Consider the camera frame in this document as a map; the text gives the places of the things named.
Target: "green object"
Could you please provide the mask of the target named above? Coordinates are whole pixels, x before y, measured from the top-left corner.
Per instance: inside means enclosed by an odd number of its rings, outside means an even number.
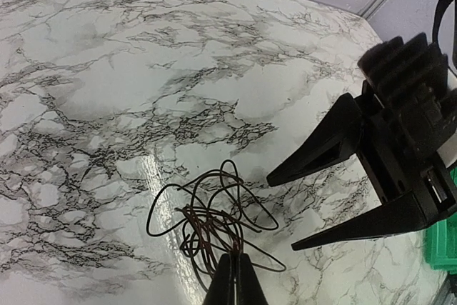
[[[457,185],[457,169],[452,170],[451,178]],[[457,214],[426,229],[424,247],[432,269],[457,274]]]

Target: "marble surface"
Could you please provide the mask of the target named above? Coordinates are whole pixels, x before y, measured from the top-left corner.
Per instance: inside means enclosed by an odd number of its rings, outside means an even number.
[[[359,93],[378,42],[305,0],[1,0],[0,302],[200,304],[179,236],[148,237],[146,215],[163,184],[231,158],[281,225],[252,237],[288,266],[258,271],[271,305],[429,304],[443,274],[420,233],[291,250],[378,205],[357,160],[265,180]]]

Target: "tangled wire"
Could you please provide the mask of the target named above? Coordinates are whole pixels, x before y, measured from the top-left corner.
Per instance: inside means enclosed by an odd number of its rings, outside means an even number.
[[[233,167],[233,174],[224,170],[227,165]],[[205,186],[205,181],[213,178],[219,178],[220,186],[218,186],[212,194],[208,191],[204,193],[206,198],[208,198],[205,203],[197,193],[199,189],[202,189]],[[182,214],[182,220],[165,231],[157,234],[152,233],[150,231],[150,226],[154,210],[156,209],[161,196],[169,189],[186,192],[191,196],[190,202],[183,208],[175,208],[175,211]],[[242,189],[250,196],[251,201],[249,201],[249,203],[260,206],[267,217],[273,221],[272,227],[262,226],[256,223],[257,221],[255,219],[248,216],[242,205]],[[215,198],[219,194],[225,194],[231,200],[231,209],[229,211],[216,209]],[[167,184],[158,192],[152,203],[151,209],[149,210],[146,222],[147,234],[152,237],[159,237],[180,226],[182,226],[182,243],[179,248],[184,253],[184,256],[191,260],[194,273],[205,291],[208,291],[208,288],[202,279],[202,275],[208,275],[213,278],[219,260],[216,252],[220,254],[224,252],[239,254],[243,253],[245,246],[250,246],[270,260],[275,261],[280,268],[275,269],[269,266],[252,263],[254,266],[275,272],[286,270],[286,266],[278,259],[244,238],[244,229],[251,230],[258,234],[263,230],[276,230],[279,227],[279,224],[252,191],[244,185],[243,180],[238,176],[236,165],[232,160],[225,160],[220,169],[207,171],[183,186],[179,184]]]

